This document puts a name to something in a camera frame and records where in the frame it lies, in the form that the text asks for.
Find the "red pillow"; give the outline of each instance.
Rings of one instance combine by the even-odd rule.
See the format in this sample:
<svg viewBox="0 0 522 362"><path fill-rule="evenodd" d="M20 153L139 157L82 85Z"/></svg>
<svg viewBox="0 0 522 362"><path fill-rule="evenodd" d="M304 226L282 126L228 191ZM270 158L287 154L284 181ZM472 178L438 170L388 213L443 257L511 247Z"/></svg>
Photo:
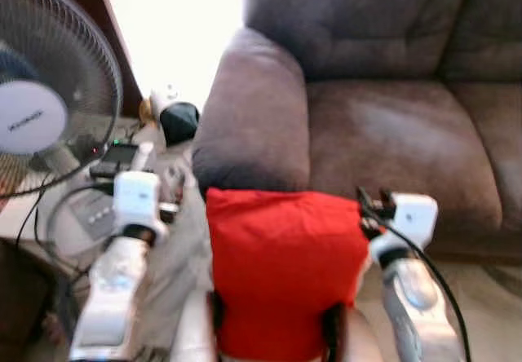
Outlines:
<svg viewBox="0 0 522 362"><path fill-rule="evenodd" d="M224 304L220 350L252 360L320 356L322 314L353 305L368 253L359 205L318 192L211 188L206 212Z"/></svg>

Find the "brown couch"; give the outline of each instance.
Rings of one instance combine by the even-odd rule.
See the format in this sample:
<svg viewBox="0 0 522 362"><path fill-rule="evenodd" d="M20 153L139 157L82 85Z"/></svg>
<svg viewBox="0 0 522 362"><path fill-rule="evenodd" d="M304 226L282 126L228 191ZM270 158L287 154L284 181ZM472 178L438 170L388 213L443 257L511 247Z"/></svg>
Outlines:
<svg viewBox="0 0 522 362"><path fill-rule="evenodd" d="M421 192L438 257L522 263L522 0L246 0L194 144L208 187Z"/></svg>

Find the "electric fan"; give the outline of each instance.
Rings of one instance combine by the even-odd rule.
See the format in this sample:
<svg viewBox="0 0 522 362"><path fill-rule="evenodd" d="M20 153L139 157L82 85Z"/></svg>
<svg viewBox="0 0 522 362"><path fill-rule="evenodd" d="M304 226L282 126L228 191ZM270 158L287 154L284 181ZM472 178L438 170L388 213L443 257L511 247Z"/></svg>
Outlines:
<svg viewBox="0 0 522 362"><path fill-rule="evenodd" d="M121 102L117 61L75 2L0 0L0 199L100 157Z"/></svg>

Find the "fan logo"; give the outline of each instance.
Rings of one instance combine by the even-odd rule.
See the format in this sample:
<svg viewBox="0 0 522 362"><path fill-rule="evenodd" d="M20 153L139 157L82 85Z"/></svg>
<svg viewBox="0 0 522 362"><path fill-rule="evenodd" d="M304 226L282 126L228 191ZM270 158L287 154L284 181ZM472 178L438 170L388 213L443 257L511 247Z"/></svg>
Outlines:
<svg viewBox="0 0 522 362"><path fill-rule="evenodd" d="M22 126L25 126L26 124L30 123L31 121L38 119L41 115L43 115L43 111L39 109L32 115L29 115L29 116L25 117L24 119L14 123L14 124L11 124L10 126L7 127L7 129L9 130L9 132L16 131L19 128L21 128Z"/></svg>

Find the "couch backrest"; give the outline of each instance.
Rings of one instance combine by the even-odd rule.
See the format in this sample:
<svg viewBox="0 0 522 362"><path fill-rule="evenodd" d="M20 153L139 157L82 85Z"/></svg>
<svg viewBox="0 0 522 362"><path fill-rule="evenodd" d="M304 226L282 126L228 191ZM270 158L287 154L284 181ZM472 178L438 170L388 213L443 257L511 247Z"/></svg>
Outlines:
<svg viewBox="0 0 522 362"><path fill-rule="evenodd" d="M462 0L246 0L246 25L289 49L308 79L428 77Z"/></svg>
<svg viewBox="0 0 522 362"><path fill-rule="evenodd" d="M440 75L455 80L522 79L522 0L464 0Z"/></svg>

